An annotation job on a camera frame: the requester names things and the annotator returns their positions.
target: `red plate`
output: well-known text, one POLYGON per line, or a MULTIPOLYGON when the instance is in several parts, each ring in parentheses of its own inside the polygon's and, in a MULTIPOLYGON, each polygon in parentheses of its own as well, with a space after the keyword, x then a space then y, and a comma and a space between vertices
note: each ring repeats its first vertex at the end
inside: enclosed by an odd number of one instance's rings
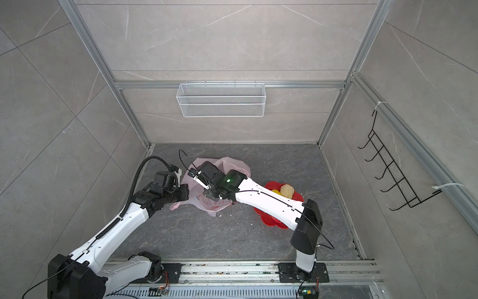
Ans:
MULTIPOLYGON (((280 191, 281 187, 284 186, 285 184, 286 183, 281 184, 281 183, 272 181, 272 182, 267 183, 264 187, 266 189, 269 189, 269 190, 279 190, 280 191)), ((304 202, 304 198, 302 197, 302 195, 300 195, 297 192, 294 192, 294 194, 292 195, 292 199, 296 200, 296 201, 304 202)), ((271 227, 272 226, 278 226, 279 228, 282 228, 284 230, 289 229, 287 227, 287 225, 285 225, 284 223, 279 221, 277 218, 274 218, 271 215, 267 214, 266 212, 261 211, 257 208, 254 208, 254 211, 256 211, 256 213, 258 213, 261 216, 261 220, 262 220, 262 222, 264 222, 265 225, 271 226, 271 227)))

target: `metal base plate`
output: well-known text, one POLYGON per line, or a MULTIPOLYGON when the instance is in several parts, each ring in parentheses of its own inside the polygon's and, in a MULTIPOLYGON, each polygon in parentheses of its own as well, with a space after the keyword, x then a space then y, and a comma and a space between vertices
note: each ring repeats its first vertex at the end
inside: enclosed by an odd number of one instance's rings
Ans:
MULTIPOLYGON (((295 274, 293 274, 296 269, 295 263, 278 263, 277 266, 279 267, 280 282, 302 282, 296 279, 295 274)), ((330 281, 327 267, 324 263, 315 263, 311 274, 312 276, 307 282, 316 282, 317 279, 319 282, 330 281)))
MULTIPOLYGON (((169 283, 179 283, 179 276, 181 275, 181 268, 183 267, 183 264, 174 264, 174 263, 164 263, 162 264, 164 267, 164 270, 168 272, 168 280, 169 283)), ((148 283, 146 279, 141 278, 141 279, 136 279, 132 281, 131 283, 148 283)), ((163 276, 156 284, 165 284, 166 283, 166 276, 163 276)))

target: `white robotic arm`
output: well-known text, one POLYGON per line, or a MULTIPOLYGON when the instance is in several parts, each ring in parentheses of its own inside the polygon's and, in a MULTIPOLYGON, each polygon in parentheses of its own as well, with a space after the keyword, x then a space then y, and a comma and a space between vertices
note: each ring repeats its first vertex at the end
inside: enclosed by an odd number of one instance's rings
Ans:
MULTIPOLYGON (((188 198, 187 186, 179 186, 178 178, 175 182, 174 177, 179 172, 177 167, 175 169, 175 172, 158 172, 152 183, 129 199, 125 212, 118 214, 71 255, 57 255, 51 260, 48 275, 59 270, 63 273, 48 281, 49 299, 102 298, 136 279, 145 277, 156 282, 162 277, 161 258, 147 252, 113 268, 103 268, 103 265, 119 245, 164 204, 188 198), (65 277, 68 277, 68 285, 63 283, 65 277)), ((285 198, 240 172, 231 170, 225 175, 209 162, 198 169, 190 169, 188 175, 205 187, 207 196, 230 198, 251 205, 287 225, 294 231, 291 244, 297 250, 296 276, 301 280, 310 276, 322 228, 322 218, 315 202, 309 200, 304 204, 285 198)))

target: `wall hook rack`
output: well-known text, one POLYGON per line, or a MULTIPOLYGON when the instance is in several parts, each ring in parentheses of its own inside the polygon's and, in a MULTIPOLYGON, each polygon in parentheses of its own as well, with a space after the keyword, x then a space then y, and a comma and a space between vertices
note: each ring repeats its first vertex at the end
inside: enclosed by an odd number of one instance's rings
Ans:
POLYGON ((363 147, 358 147, 359 149, 363 149, 365 148, 369 143, 373 145, 373 147, 375 148, 375 150, 377 151, 377 153, 373 156, 372 159, 370 160, 367 160, 365 159, 365 161, 367 162, 371 162, 373 159, 375 159, 377 156, 380 157, 380 159, 382 160, 382 162, 384 163, 385 165, 385 169, 382 173, 382 175, 380 177, 375 177, 376 179, 382 179, 384 176, 385 176, 385 173, 388 172, 390 173, 391 177, 393 178, 393 181, 395 182, 395 184, 393 184, 390 188, 388 188, 387 190, 380 190, 381 192, 388 192, 390 190, 392 190, 395 186, 400 190, 400 193, 402 194, 403 198, 405 199, 405 203, 401 206, 399 206, 398 208, 396 209, 392 209, 392 208, 389 208, 391 211, 396 211, 396 210, 400 210, 401 208, 403 208, 404 206, 408 205, 410 208, 413 208, 427 200, 429 200, 430 198, 432 198, 433 196, 437 195, 437 194, 440 194, 442 191, 441 190, 437 190, 435 192, 433 192, 431 194, 431 196, 425 198, 425 199, 420 199, 418 197, 418 195, 416 194, 415 190, 413 189, 413 187, 410 185, 409 181, 407 180, 407 178, 405 177, 405 175, 403 174, 402 170, 400 169, 399 165, 397 164, 397 162, 395 161, 395 159, 393 158, 393 156, 390 154, 389 150, 387 149, 387 147, 385 147, 385 145, 383 144, 382 140, 380 139, 380 137, 377 135, 377 133, 374 131, 374 127, 375 127, 375 120, 377 119, 377 111, 374 110, 373 113, 372 113, 372 117, 373 117, 373 124, 372 124, 372 129, 370 130, 370 133, 367 135, 367 138, 368 138, 368 141, 367 143, 365 143, 365 145, 363 147), (376 144, 377 142, 374 143, 374 141, 372 140, 373 137, 377 137, 377 140, 380 142, 380 144, 376 144), (391 158, 391 162, 390 163, 386 163, 385 162, 385 159, 383 158, 383 155, 381 152, 383 151, 386 151, 387 154, 390 156, 391 158), (397 180, 397 178, 393 175, 392 171, 390 170, 390 167, 392 165, 395 165, 397 167, 397 169, 399 170, 402 178, 400 178, 399 180, 397 180), (406 184, 408 184, 408 187, 410 188, 410 190, 412 191, 413 193, 413 198, 408 200, 407 197, 405 196, 404 192, 403 192, 403 189, 402 187, 399 185, 399 183, 401 183, 402 181, 405 181, 406 184))

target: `zip tie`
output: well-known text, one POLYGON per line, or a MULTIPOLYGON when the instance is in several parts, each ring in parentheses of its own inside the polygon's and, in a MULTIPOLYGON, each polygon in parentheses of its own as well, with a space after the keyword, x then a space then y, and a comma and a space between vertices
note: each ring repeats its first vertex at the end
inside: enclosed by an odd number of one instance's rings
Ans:
POLYGON ((382 103, 386 103, 386 102, 380 102, 380 101, 378 101, 378 102, 377 102, 377 105, 376 105, 375 108, 374 108, 374 110, 377 110, 377 107, 378 107, 380 104, 382 104, 382 103))
POLYGON ((433 189, 441 189, 442 187, 446 187, 446 186, 452 186, 452 185, 456 185, 456 186, 462 186, 464 187, 465 185, 463 184, 460 184, 460 183, 446 183, 446 184, 443 184, 443 185, 440 185, 440 186, 432 186, 433 189))

